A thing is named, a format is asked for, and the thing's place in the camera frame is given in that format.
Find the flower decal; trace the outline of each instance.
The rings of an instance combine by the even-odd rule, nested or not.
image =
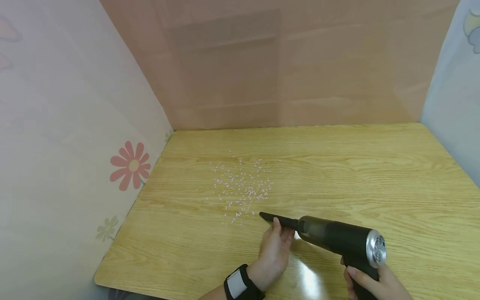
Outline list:
[[[115,226],[119,223],[117,216],[113,216],[111,220],[105,218],[105,226],[98,226],[96,231],[98,232],[95,239],[105,241],[106,239],[113,240],[112,235],[115,233]]]
[[[121,167],[121,169],[116,170],[110,175],[110,181],[114,182],[122,178],[120,182],[120,191],[126,191],[130,185],[130,179],[133,178],[133,187],[135,189],[140,188],[140,185],[145,182],[140,178],[140,175],[144,178],[148,178],[147,170],[150,169],[150,164],[145,162],[150,157],[148,153],[143,154],[144,144],[138,143],[137,149],[134,152],[131,142],[125,143],[125,148],[120,148],[120,156],[114,156],[110,159],[110,163],[116,167]]]
[[[172,137],[172,134],[173,134],[172,129],[170,129],[170,131],[165,134],[165,142],[166,143],[168,143],[168,140]]]
[[[468,43],[473,46],[473,53],[480,53],[480,15],[468,11],[463,22],[463,31]]]
[[[12,26],[10,21],[3,16],[0,16],[0,40],[7,42],[18,42],[22,40],[22,34],[20,34],[20,32]],[[12,67],[12,62],[5,55],[0,53],[0,72]]]

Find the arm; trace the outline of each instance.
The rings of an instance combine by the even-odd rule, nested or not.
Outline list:
[[[413,299],[387,265],[384,264],[378,268],[378,275],[380,280],[375,281],[362,271],[351,266],[347,267],[343,273],[343,277],[347,282],[348,299],[358,300],[355,290],[353,289],[352,280],[355,280],[358,284],[370,291],[378,300]]]
[[[264,233],[259,258],[247,267],[250,280],[265,292],[287,268],[288,254],[295,231],[282,228],[277,218]],[[199,300],[227,300],[223,284],[201,296]]]

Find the vacuum handle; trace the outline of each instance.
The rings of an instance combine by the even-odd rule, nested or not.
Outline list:
[[[350,265],[364,272],[365,274],[375,279],[376,281],[379,280],[377,269],[372,267],[367,261],[359,260],[359,259],[351,259],[344,256],[343,262],[345,264],[345,267],[348,267]],[[372,293],[370,293],[366,288],[362,287],[354,279],[352,279],[352,281],[353,281],[353,289],[355,290],[355,294],[357,294],[358,300],[377,300],[377,298],[375,298],[375,296]]]

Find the wood grain tabletop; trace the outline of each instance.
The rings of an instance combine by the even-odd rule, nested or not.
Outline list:
[[[196,299],[257,258],[258,212],[370,227],[415,299],[480,299],[480,192],[421,124],[178,131],[99,285]],[[295,239],[267,299],[346,299],[336,254]]]

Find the smartwatch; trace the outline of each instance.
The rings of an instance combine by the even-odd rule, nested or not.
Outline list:
[[[246,264],[241,265],[225,279],[223,288],[228,300],[262,300],[265,298],[265,293],[248,278]]]

